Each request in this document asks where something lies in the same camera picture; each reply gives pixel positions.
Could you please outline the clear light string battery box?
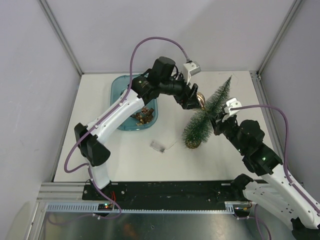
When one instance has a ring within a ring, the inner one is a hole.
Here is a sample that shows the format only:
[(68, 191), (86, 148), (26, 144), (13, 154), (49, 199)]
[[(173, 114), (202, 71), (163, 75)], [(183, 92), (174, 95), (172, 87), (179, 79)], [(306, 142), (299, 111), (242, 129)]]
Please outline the clear light string battery box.
[(159, 143), (159, 142), (157, 142), (157, 141), (155, 141), (155, 140), (153, 140), (151, 143), (150, 143), (150, 147), (151, 148), (153, 148), (154, 150), (156, 150), (156, 151), (158, 151), (159, 153), (164, 153), (165, 152), (165, 150), (166, 150), (166, 147), (163, 145), (163, 144), (161, 144), (161, 143)]

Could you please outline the white gold striped bauble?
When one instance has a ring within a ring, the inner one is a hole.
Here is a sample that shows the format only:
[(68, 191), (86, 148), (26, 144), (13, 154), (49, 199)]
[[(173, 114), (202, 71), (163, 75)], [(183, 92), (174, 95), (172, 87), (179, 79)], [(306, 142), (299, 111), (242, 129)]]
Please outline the white gold striped bauble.
[(196, 93), (196, 98), (197, 98), (197, 101), (199, 103), (199, 108), (200, 109), (204, 109), (205, 103), (206, 103), (205, 96), (201, 92), (197, 92)]

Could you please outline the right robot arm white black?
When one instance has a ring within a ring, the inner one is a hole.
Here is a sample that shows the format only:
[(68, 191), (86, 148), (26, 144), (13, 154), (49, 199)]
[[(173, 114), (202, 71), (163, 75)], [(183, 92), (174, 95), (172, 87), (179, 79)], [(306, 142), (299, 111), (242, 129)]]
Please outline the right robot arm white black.
[(266, 144), (265, 133), (255, 120), (225, 116), (222, 112), (209, 115), (215, 135), (224, 135), (243, 157), (246, 168), (266, 181), (278, 195), (261, 187), (246, 174), (239, 175), (230, 188), (231, 196), (253, 201), (279, 220), (297, 240), (320, 238), (320, 204), (296, 181), (285, 168), (282, 159)]

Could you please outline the small green christmas tree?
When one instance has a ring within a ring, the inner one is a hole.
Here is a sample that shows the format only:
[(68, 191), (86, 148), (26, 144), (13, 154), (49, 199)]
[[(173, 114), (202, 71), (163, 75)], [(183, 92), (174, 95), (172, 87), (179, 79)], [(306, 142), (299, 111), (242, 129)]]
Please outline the small green christmas tree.
[(230, 96), (230, 76), (205, 102), (204, 107), (197, 110), (183, 130), (182, 141), (188, 149), (196, 149), (206, 143), (213, 133), (210, 116), (216, 116)]

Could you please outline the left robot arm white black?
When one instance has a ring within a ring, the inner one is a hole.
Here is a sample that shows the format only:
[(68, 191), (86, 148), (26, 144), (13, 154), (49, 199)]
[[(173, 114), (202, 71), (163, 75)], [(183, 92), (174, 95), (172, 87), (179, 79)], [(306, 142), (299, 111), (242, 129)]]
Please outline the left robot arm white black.
[(96, 120), (75, 128), (76, 146), (86, 158), (91, 181), (95, 183), (93, 194), (100, 200), (110, 196), (111, 182), (108, 176), (107, 160), (111, 152), (105, 147), (110, 135), (131, 115), (155, 100), (159, 95), (173, 96), (185, 110), (200, 109), (204, 100), (198, 98), (198, 85), (190, 84), (192, 76), (200, 73), (201, 67), (195, 61), (183, 64), (182, 72), (173, 74), (176, 63), (161, 56), (152, 68), (130, 81), (119, 99)]

